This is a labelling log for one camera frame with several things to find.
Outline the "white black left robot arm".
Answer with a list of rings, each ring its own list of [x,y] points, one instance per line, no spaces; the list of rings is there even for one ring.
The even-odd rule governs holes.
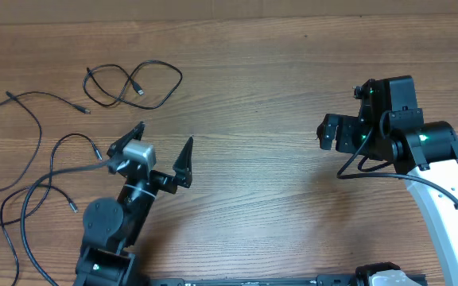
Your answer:
[[[151,285],[138,269],[136,255],[126,251],[137,241],[159,191],[170,194],[192,184],[190,137],[173,165],[173,176],[153,169],[155,149],[142,140],[139,122],[107,150],[108,171],[126,178],[118,197],[91,202],[83,213],[83,239],[74,286]]]

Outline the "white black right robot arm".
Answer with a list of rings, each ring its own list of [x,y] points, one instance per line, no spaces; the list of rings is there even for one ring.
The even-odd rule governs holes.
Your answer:
[[[447,285],[458,285],[458,136],[445,122],[424,121],[409,75],[369,79],[354,88],[357,116],[326,114],[317,127],[320,148],[376,160],[377,166],[340,180],[403,180],[431,237]]]

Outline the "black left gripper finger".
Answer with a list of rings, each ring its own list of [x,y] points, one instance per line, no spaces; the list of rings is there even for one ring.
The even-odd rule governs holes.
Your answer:
[[[185,188],[190,188],[192,184],[193,142],[193,137],[190,137],[187,140],[176,162],[173,165],[173,171],[175,172],[175,183]]]
[[[113,157],[117,153],[122,153],[124,148],[132,141],[142,139],[142,135],[145,129],[145,123],[139,122],[129,133],[120,137],[117,141],[112,143],[107,150],[107,155]]]

